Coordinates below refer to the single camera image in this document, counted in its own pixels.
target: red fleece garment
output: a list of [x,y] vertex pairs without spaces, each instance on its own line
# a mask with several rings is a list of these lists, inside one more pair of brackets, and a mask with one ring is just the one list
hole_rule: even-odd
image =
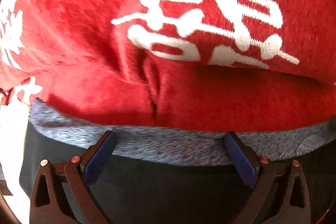
[[0,13],[2,87],[34,76],[31,100],[76,117],[255,131],[336,112],[336,0],[2,0]]

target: black clamp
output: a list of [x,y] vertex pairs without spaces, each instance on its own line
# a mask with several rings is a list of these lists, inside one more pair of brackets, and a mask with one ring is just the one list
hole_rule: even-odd
[[62,186],[62,182],[67,182],[88,224],[111,224],[89,186],[97,181],[116,144],[115,133],[106,131],[82,157],[74,156],[67,163],[58,164],[43,160],[31,194],[30,223],[79,224]]
[[310,202],[302,167],[271,162],[244,145],[234,132],[224,146],[244,184],[253,188],[247,204],[230,224],[310,224]]

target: metal pin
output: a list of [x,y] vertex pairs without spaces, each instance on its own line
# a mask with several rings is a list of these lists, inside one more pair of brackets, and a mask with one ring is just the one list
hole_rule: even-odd
[[267,163],[269,163],[269,158],[267,158],[265,156],[262,156],[262,157],[260,157],[260,161],[264,164],[267,164]]
[[71,158],[71,161],[72,161],[73,163],[76,163],[76,162],[79,162],[80,159],[81,159],[80,156],[73,156],[73,157]]
[[48,164],[48,160],[41,161],[41,166],[46,166]]
[[299,167],[299,166],[300,166],[300,163],[299,163],[299,161],[294,160],[294,161],[293,161],[293,165],[294,165],[295,167]]

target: gray fabric band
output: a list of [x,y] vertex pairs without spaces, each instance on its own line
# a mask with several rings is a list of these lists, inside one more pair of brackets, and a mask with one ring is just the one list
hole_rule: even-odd
[[[88,148],[113,130],[118,144],[113,154],[179,166],[229,165],[223,148],[225,133],[196,132],[162,127],[102,126],[64,115],[43,101],[31,105],[29,121],[43,136]],[[336,139],[336,133],[321,123],[305,128],[268,133],[239,133],[244,144],[258,155],[284,160],[304,155]]]

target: blue clamp pad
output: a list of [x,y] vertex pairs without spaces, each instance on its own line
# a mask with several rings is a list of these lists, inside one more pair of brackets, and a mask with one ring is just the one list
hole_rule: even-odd
[[99,175],[103,171],[105,163],[112,156],[112,153],[117,145],[117,135],[112,131],[107,131],[97,144],[88,148],[88,156],[90,156],[87,163],[83,161],[83,182],[86,186],[95,184]]
[[224,147],[243,183],[253,188],[257,184],[257,175],[260,170],[258,155],[251,147],[244,145],[232,131],[224,135]]

